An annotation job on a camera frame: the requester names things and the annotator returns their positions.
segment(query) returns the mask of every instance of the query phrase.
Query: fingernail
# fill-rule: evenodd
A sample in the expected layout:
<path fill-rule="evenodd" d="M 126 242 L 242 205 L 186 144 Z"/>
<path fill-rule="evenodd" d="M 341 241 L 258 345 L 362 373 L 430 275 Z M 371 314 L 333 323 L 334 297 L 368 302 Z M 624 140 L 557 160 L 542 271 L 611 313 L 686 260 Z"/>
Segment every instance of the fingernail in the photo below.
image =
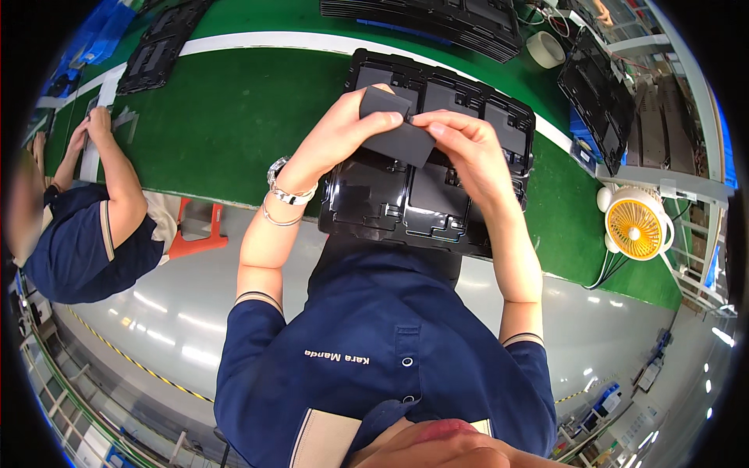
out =
<path fill-rule="evenodd" d="M 403 116 L 400 112 L 388 112 L 387 114 L 390 116 L 390 121 L 393 125 L 403 123 Z"/>
<path fill-rule="evenodd" d="M 445 126 L 440 124 L 439 122 L 432 122 L 431 124 L 429 124 L 429 129 L 437 136 L 445 133 Z"/>

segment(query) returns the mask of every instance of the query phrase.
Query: shirt sleeve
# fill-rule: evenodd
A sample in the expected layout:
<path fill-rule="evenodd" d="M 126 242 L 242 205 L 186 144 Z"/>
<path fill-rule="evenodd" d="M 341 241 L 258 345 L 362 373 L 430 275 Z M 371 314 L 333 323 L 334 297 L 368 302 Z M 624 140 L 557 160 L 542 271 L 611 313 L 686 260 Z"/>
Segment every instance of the shirt sleeve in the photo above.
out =
<path fill-rule="evenodd" d="M 57 286 L 80 288 L 115 258 L 107 207 L 94 203 L 54 227 L 49 267 Z"/>
<path fill-rule="evenodd" d="M 229 313 L 213 405 L 216 422 L 223 431 L 237 425 L 237 418 L 241 418 L 237 411 L 249 397 L 259 358 L 285 326 L 279 311 L 262 300 L 245 300 Z"/>
<path fill-rule="evenodd" d="M 554 407 L 554 396 L 551 393 L 551 377 L 546 360 L 546 350 L 535 341 L 517 341 L 508 344 L 505 349 L 530 381 L 531 386 L 549 412 L 549 428 L 547 434 L 545 434 L 545 442 L 548 446 L 547 453 L 549 453 L 557 440 L 557 410 Z"/>
<path fill-rule="evenodd" d="M 44 200 L 44 206 L 47 206 L 48 204 L 52 203 L 52 200 L 60 193 L 60 189 L 57 188 L 55 184 L 50 185 L 47 187 L 47 190 L 44 191 L 43 200 Z"/>

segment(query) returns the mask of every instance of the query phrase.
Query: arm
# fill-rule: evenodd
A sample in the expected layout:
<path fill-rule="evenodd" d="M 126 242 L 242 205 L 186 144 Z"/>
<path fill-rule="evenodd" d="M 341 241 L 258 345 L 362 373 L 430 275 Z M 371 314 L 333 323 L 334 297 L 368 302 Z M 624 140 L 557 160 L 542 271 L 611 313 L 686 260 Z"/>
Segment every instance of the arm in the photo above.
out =
<path fill-rule="evenodd" d="M 83 119 L 83 122 L 78 124 L 73 134 L 70 135 L 70 142 L 67 144 L 67 150 L 65 150 L 65 156 L 62 158 L 60 165 L 57 167 L 55 176 L 52 178 L 52 184 L 56 185 L 60 192 L 70 189 L 70 185 L 73 183 L 73 173 L 76 170 L 76 164 L 78 163 L 78 157 L 83 149 L 83 141 L 85 139 L 86 129 L 88 128 L 88 118 Z M 43 162 L 40 164 L 40 168 L 43 172 Z"/>
<path fill-rule="evenodd" d="M 133 165 L 117 146 L 112 135 L 109 111 L 106 107 L 96 107 L 91 110 L 89 117 L 88 135 L 96 145 L 104 167 L 106 191 L 109 193 L 109 231 L 112 246 L 116 249 L 143 222 L 148 203 Z"/>
<path fill-rule="evenodd" d="M 485 121 L 445 111 L 417 115 L 413 124 L 437 140 L 437 148 L 450 158 L 466 192 L 484 214 L 494 275 L 505 299 L 500 341 L 507 345 L 508 338 L 519 333 L 542 338 L 541 265 L 494 129 Z"/>
<path fill-rule="evenodd" d="M 46 190 L 46 183 L 45 183 L 45 177 L 44 177 L 44 143 L 45 143 L 45 136 L 44 132 L 37 132 L 36 136 L 34 137 L 34 143 L 33 143 L 33 151 L 34 151 L 34 159 L 37 161 L 37 167 L 39 168 L 39 173 L 41 174 L 41 181 L 42 181 L 42 192 Z"/>
<path fill-rule="evenodd" d="M 598 12 L 598 16 L 596 19 L 601 22 L 604 26 L 613 26 L 613 21 L 611 21 L 611 13 L 609 13 L 608 8 L 606 8 L 606 5 L 601 3 L 601 0 L 592 0 L 593 6 Z"/>
<path fill-rule="evenodd" d="M 385 85 L 380 89 L 392 92 Z M 348 158 L 367 138 L 396 128 L 403 122 L 397 112 L 375 112 L 359 119 L 364 89 L 346 93 L 304 138 L 291 160 L 279 173 L 276 184 L 287 193 L 310 190 L 320 177 Z M 269 194 L 265 197 L 268 216 L 285 223 L 299 219 L 304 205 L 293 206 Z M 277 226 L 255 214 L 242 241 L 237 271 L 237 299 L 259 299 L 282 310 L 281 267 L 288 259 L 299 225 Z"/>

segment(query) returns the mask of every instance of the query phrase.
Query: yellow and black floor tape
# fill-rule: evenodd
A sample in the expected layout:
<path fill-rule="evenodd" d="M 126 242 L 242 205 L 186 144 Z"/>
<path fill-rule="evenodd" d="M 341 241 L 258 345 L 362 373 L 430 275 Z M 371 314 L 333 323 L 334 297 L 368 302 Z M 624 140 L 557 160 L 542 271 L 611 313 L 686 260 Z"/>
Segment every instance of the yellow and black floor tape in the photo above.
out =
<path fill-rule="evenodd" d="M 119 354 L 120 356 L 124 357 L 125 359 L 127 359 L 131 363 L 137 365 L 138 367 L 140 367 L 144 371 L 148 372 L 149 374 L 151 374 L 155 378 L 161 380 L 162 382 L 168 383 L 169 385 L 171 385 L 173 387 L 176 387 L 176 388 L 182 390 L 183 392 L 190 393 L 192 396 L 198 397 L 201 400 L 205 400 L 205 401 L 209 401 L 210 403 L 213 403 L 213 400 L 211 400 L 210 398 L 204 397 L 203 395 L 200 395 L 199 393 L 191 392 L 190 390 L 184 388 L 183 386 L 178 385 L 178 384 L 172 382 L 169 379 L 165 379 L 164 377 L 161 377 L 156 372 L 153 372 L 151 369 L 149 369 L 149 368 L 141 365 L 140 363 L 136 362 L 135 360 L 133 360 L 132 358 L 130 358 L 130 356 L 128 356 L 127 354 L 123 353 L 122 351 L 120 351 L 116 347 L 112 346 L 112 343 L 110 343 L 109 341 L 107 341 L 106 339 L 104 339 L 104 337 L 102 337 L 102 335 L 99 335 L 98 333 L 96 333 L 94 331 L 94 329 L 92 329 L 90 326 L 88 326 L 88 324 L 86 322 L 84 322 L 83 319 L 78 316 L 78 314 L 76 314 L 75 312 L 73 312 L 73 310 L 70 307 L 67 307 L 67 310 L 69 310 L 70 313 L 73 314 L 73 316 L 75 318 L 77 318 L 80 323 L 83 323 L 83 326 L 85 326 L 88 329 L 89 332 L 93 333 L 97 338 L 99 338 L 101 341 L 103 341 L 107 346 L 109 346 L 113 350 L 117 351 L 117 354 Z"/>
<path fill-rule="evenodd" d="M 79 321 L 80 323 L 82 323 L 82 324 L 83 324 L 83 326 L 85 326 L 85 327 L 86 327 L 86 328 L 88 329 L 88 331 L 89 331 L 89 332 L 93 333 L 93 334 L 94 334 L 94 335 L 95 335 L 95 336 L 96 336 L 97 338 L 99 338 L 99 339 L 100 339 L 101 341 L 103 341 L 103 342 L 104 342 L 104 343 L 105 343 L 105 344 L 106 344 L 107 346 L 109 346 L 110 348 L 112 348 L 113 350 L 115 350 L 115 351 L 117 352 L 117 354 L 119 354 L 120 356 L 124 357 L 125 359 L 127 359 L 127 360 L 128 360 L 128 361 L 130 361 L 131 363 L 133 363 L 133 364 L 137 365 L 138 367 L 140 367 L 140 368 L 141 368 L 141 369 L 143 369 L 144 371 L 148 372 L 149 374 L 151 374 L 151 375 L 152 375 L 152 376 L 154 376 L 155 378 L 157 378 L 157 379 L 161 380 L 162 382 L 164 382 L 164 383 L 168 383 L 169 385 L 171 385 L 171 386 L 173 386 L 173 387 L 176 387 L 176 388 L 178 388 L 178 389 L 182 390 L 183 392 L 186 392 L 186 393 L 190 393 L 190 394 L 191 394 L 192 396 L 196 396 L 196 397 L 200 398 L 201 400 L 205 400 L 205 401 L 209 401 L 210 403 L 213 403 L 213 400 L 212 400 L 212 399 L 210 399 L 210 398 L 208 398 L 208 397 L 204 397 L 203 395 L 200 395 L 199 393 L 195 393 L 195 392 L 192 392 L 192 391 L 190 391 L 190 390 L 188 390 L 188 389 L 184 388 L 183 386 L 181 386 L 181 385 L 178 385 L 178 384 L 176 384 L 176 383 L 172 382 L 172 381 L 171 381 L 171 380 L 169 380 L 169 379 L 165 379 L 164 377 L 161 377 L 160 375 L 158 375 L 158 374 L 157 374 L 156 372 L 152 371 L 151 369 L 149 369 L 149 368 L 145 367 L 144 365 L 140 364 L 139 362 L 137 362 L 137 361 L 133 360 L 133 359 L 132 359 L 132 358 L 131 358 L 130 356 L 128 356 L 127 354 L 123 353 L 122 351 L 120 351 L 119 349 L 117 349 L 116 347 L 114 347 L 114 346 L 112 345 L 112 343 L 110 343 L 109 341 L 107 341 L 106 339 L 104 339 L 104 337 L 102 337 L 102 335 L 99 335 L 98 333 L 96 333 L 96 332 L 94 331 L 94 329 L 92 329 L 92 328 L 91 328 L 90 326 L 88 326 L 88 324 L 87 324 L 86 322 L 84 322 L 84 321 L 83 321 L 83 319 L 82 319 L 81 317 L 79 317 L 79 316 L 78 316 L 78 314 L 76 314 L 75 312 L 73 312 L 73 310 L 72 310 L 72 309 L 71 309 L 70 307 L 68 307 L 68 308 L 67 308 L 67 310 L 69 310 L 69 311 L 70 311 L 70 313 L 71 313 L 71 314 L 73 314 L 73 316 L 74 316 L 75 318 L 77 318 L 77 319 L 78 319 L 78 321 Z M 616 374 L 611 374 L 611 375 L 610 375 L 609 377 L 606 377 L 605 379 L 603 379 L 603 380 L 600 380 L 600 381 L 596 382 L 596 383 L 595 383 L 594 385 L 591 385 L 591 386 L 590 386 L 590 387 L 588 388 L 588 391 L 590 391 L 591 389 L 594 389 L 595 387 L 597 387 L 597 386 L 601 385 L 601 384 L 602 384 L 602 383 L 604 383 L 604 382 L 607 382 L 607 381 L 609 381 L 609 380 L 613 379 L 613 378 L 614 378 L 614 377 L 615 377 L 615 376 L 616 376 L 616 375 L 617 375 L 618 373 L 619 373 L 619 372 L 617 372 Z M 555 401 L 555 402 L 554 402 L 554 404 L 562 403 L 563 401 L 569 400 L 570 398 L 574 398 L 574 397 L 576 397 L 576 396 L 578 396 L 578 395 L 582 395 L 583 393 L 585 393 L 585 391 L 584 391 L 584 390 L 581 390 L 581 391 L 579 391 L 579 392 L 577 392 L 577 393 L 573 393 L 572 395 L 570 395 L 570 396 L 568 396 L 568 397 L 564 397 L 564 398 L 562 398 L 561 400 L 557 400 L 557 401 Z"/>
<path fill-rule="evenodd" d="M 616 372 L 615 374 L 611 374 L 610 376 L 606 377 L 605 379 L 603 379 L 603 380 L 600 380 L 600 381 L 598 381 L 598 382 L 594 383 L 593 385 L 591 385 L 591 386 L 590 386 L 590 387 L 588 388 L 588 392 L 590 392 L 590 390 L 594 389 L 595 387 L 597 387 L 597 386 L 601 385 L 602 383 L 604 383 L 604 382 L 608 382 L 609 380 L 611 380 L 611 379 L 613 379 L 614 377 L 616 377 L 616 376 L 617 376 L 618 374 L 619 374 L 619 372 Z M 576 396 L 578 396 L 578 395 L 582 395 L 583 393 L 585 393 L 585 390 L 580 390 L 579 392 L 577 392 L 577 393 L 573 393 L 572 395 L 570 395 L 570 396 L 568 396 L 568 397 L 564 397 L 564 398 L 562 398 L 561 400 L 557 400 L 557 401 L 555 401 L 555 402 L 554 402 L 554 404 L 562 403 L 562 402 L 563 402 L 564 400 L 569 400 L 570 398 L 574 398 L 574 397 L 576 397 Z"/>

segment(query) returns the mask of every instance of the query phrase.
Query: silver bracelet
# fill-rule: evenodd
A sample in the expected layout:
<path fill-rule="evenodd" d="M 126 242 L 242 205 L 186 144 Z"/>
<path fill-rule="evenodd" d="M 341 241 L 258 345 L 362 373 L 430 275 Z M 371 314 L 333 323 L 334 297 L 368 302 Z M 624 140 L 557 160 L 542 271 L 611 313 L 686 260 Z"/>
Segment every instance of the silver bracelet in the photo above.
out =
<path fill-rule="evenodd" d="M 289 159 L 290 159 L 289 156 L 284 156 L 283 158 L 275 161 L 268 168 L 267 179 L 268 179 L 268 186 L 270 187 L 270 193 L 273 193 L 273 195 L 276 196 L 277 199 L 279 199 L 280 201 L 283 201 L 286 204 L 292 204 L 292 205 L 305 204 L 306 202 L 312 200 L 312 197 L 315 196 L 315 191 L 317 191 L 318 189 L 317 182 L 315 182 L 315 186 L 312 187 L 310 190 L 304 193 L 300 193 L 298 195 L 294 193 L 284 192 L 276 185 L 276 176 L 281 171 L 283 166 L 286 165 Z"/>
<path fill-rule="evenodd" d="M 299 221 L 301 221 L 302 217 L 304 217 L 304 212 L 302 212 L 302 214 L 298 218 L 296 218 L 294 221 L 289 221 L 289 222 L 277 222 L 277 221 L 273 221 L 270 218 L 270 215 L 268 214 L 268 210 L 265 209 L 265 198 L 263 198 L 263 204 L 261 205 L 261 209 L 263 210 L 263 216 L 265 216 L 265 219 L 267 219 L 270 224 L 276 225 L 276 226 L 281 226 L 282 228 L 285 228 L 287 226 L 293 226 L 293 225 L 297 224 Z"/>

